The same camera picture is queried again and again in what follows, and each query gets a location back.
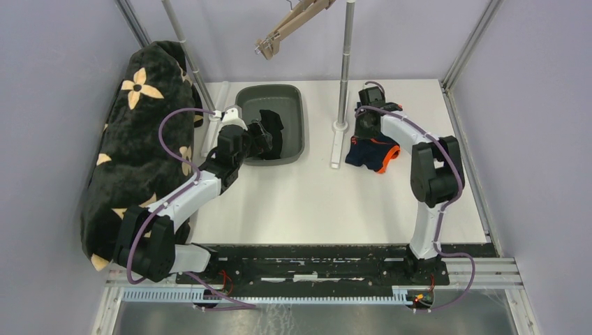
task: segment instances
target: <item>dark blanket with flowers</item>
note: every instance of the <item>dark blanket with flowers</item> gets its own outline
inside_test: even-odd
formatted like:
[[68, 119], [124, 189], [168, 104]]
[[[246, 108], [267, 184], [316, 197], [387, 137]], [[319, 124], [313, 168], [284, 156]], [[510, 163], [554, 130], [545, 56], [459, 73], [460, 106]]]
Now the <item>dark blanket with flowers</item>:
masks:
[[[191, 176], [191, 166], [168, 156], [158, 141], [158, 127], [167, 114], [202, 107], [185, 64], [179, 43], [152, 43], [132, 55], [117, 87], [81, 214], [82, 250], [97, 269], [112, 259], [128, 207], [146, 207]], [[201, 113], [175, 115], [163, 129], [163, 139], [191, 160], [193, 128], [202, 123]], [[188, 227], [179, 231], [184, 243]]]

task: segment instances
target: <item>navy and orange garment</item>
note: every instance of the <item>navy and orange garment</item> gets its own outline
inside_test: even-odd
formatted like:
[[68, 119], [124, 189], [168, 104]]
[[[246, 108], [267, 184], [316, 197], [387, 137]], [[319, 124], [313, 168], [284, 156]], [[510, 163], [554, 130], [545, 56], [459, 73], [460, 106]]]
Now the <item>navy and orange garment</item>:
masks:
[[352, 136], [346, 163], [354, 166], [365, 165], [370, 170], [385, 173], [388, 163], [397, 158], [400, 152], [399, 143], [383, 134], [368, 140]]

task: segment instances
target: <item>gray wall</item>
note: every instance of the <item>gray wall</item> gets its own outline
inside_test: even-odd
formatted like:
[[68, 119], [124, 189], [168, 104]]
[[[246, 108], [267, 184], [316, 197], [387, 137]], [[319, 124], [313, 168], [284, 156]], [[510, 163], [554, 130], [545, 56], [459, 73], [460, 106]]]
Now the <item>gray wall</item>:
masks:
[[[152, 40], [175, 39], [160, 1], [131, 3]], [[355, 5], [353, 79], [444, 77], [487, 0], [361, 0]], [[173, 0], [207, 81], [339, 79], [345, 0], [281, 43], [271, 60], [254, 52], [290, 10], [285, 0]]]
[[138, 44], [113, 1], [60, 0], [5, 1], [0, 45], [0, 334], [88, 334], [78, 207]]
[[454, 90], [544, 334], [590, 334], [592, 2], [505, 1]]

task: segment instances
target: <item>beige mechanical arm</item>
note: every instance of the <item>beige mechanical arm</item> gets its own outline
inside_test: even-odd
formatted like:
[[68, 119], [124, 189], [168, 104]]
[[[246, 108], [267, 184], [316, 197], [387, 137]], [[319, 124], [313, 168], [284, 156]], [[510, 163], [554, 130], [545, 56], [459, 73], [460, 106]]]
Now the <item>beige mechanical arm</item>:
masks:
[[307, 23], [323, 9], [328, 9], [336, 0], [299, 0], [298, 4], [275, 26], [264, 40], [255, 42], [255, 51], [270, 60], [279, 52], [279, 43]]

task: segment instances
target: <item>gray floor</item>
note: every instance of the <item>gray floor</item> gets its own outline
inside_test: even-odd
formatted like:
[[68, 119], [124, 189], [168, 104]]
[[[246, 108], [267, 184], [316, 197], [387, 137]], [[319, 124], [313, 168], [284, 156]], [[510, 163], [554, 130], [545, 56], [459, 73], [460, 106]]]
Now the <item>gray floor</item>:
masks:
[[[458, 292], [439, 290], [436, 305]], [[428, 315], [402, 306], [262, 305], [255, 311], [203, 313], [187, 304], [123, 303], [115, 334], [516, 334], [503, 291], [472, 291]]]

